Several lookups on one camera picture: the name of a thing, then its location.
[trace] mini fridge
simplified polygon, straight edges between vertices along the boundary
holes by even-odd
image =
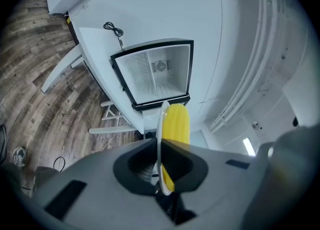
[[[111,60],[132,107],[143,111],[163,101],[187,104],[193,53],[193,40],[170,38],[126,47]]]

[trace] ceiling light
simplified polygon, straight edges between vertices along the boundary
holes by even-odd
[[[252,147],[252,144],[251,144],[250,139],[248,137],[243,140],[243,143],[245,145],[246,150],[248,151],[248,154],[250,156],[256,156],[255,150]]]

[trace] wooden floor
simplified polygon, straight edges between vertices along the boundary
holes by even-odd
[[[101,121],[100,103],[109,99],[83,63],[68,67],[54,87],[41,91],[49,73],[74,46],[64,17],[48,15],[46,0],[21,0],[2,34],[0,124],[7,129],[8,162],[16,147],[27,148],[27,188],[32,187],[37,166],[53,167],[63,156],[68,167],[99,152],[114,136],[88,133],[89,128],[113,126],[114,120]],[[106,149],[136,140],[134,132],[118,133]]]

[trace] white pipe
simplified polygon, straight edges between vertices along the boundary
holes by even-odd
[[[220,114],[220,116],[223,116],[223,114],[225,114],[228,111],[229,106],[232,107],[234,105],[234,103],[236,102],[236,100],[234,100],[235,96],[238,94],[239,89],[245,85],[248,81],[247,79],[251,79],[251,76],[253,75],[253,72],[249,72],[249,69],[251,69],[251,65],[252,65],[252,61],[254,60],[258,60],[259,58],[254,57],[254,55],[256,54],[256,47],[258,44],[258,41],[260,40],[260,29],[261,29],[261,18],[262,18],[262,0],[259,0],[259,12],[258,12],[258,23],[257,23],[257,28],[256,28],[256,33],[255,33],[255,38],[254,38],[254,43],[253,43],[253,47],[252,47],[252,51],[251,51],[251,55],[249,58],[249,62],[245,68],[245,71],[242,75],[241,81],[239,82],[238,86],[236,87],[235,92],[233,93],[232,97],[230,98],[229,102],[226,104],[226,106],[224,107],[224,109],[222,110],[222,113]],[[216,122],[220,119],[220,117],[217,117],[217,119],[210,125],[210,128],[213,128],[214,125],[216,124]]]
[[[267,1],[263,0],[263,16],[266,18],[267,17]],[[254,77],[254,79],[252,80],[249,88],[247,89],[247,91],[245,92],[245,94],[242,96],[241,100],[237,103],[237,105],[233,108],[233,110],[229,113],[229,115],[224,119],[225,122],[227,122],[236,112],[237,110],[242,106],[242,104],[245,102],[245,100],[248,98],[248,96],[251,94],[251,92],[253,91],[253,89],[255,88],[257,82],[259,81],[265,66],[268,62],[270,53],[271,53],[271,49],[273,46],[273,40],[275,37],[275,33],[276,33],[276,27],[277,27],[277,5],[278,2],[277,0],[272,0],[272,16],[271,16],[271,28],[270,28],[270,32],[269,32],[269,37],[268,37],[268,41],[267,41],[267,46],[265,49],[265,53],[262,59],[262,62],[259,66],[259,69]],[[222,127],[224,124],[220,123],[212,132],[216,132],[220,127]]]

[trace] yellow object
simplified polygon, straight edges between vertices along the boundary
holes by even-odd
[[[184,105],[172,104],[167,108],[162,123],[162,138],[190,145],[190,116]],[[162,174],[168,189],[174,192],[175,184],[163,165]]]

